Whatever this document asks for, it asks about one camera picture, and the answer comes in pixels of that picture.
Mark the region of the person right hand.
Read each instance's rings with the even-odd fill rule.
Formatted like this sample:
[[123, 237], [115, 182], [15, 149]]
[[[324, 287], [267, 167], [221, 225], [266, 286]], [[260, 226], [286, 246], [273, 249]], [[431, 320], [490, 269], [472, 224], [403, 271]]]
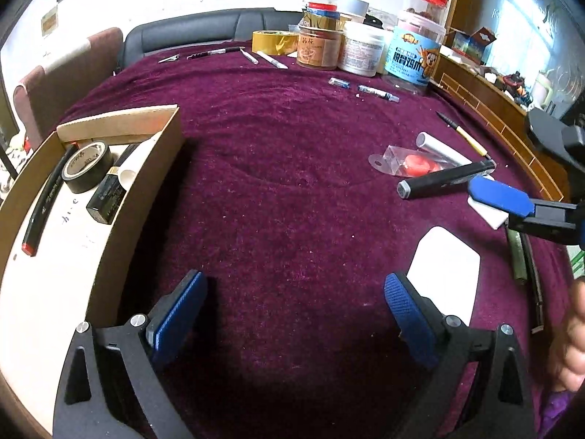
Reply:
[[576, 393], [584, 382], [585, 317], [584, 278], [577, 278], [570, 290], [570, 302], [549, 350], [548, 371], [552, 390]]

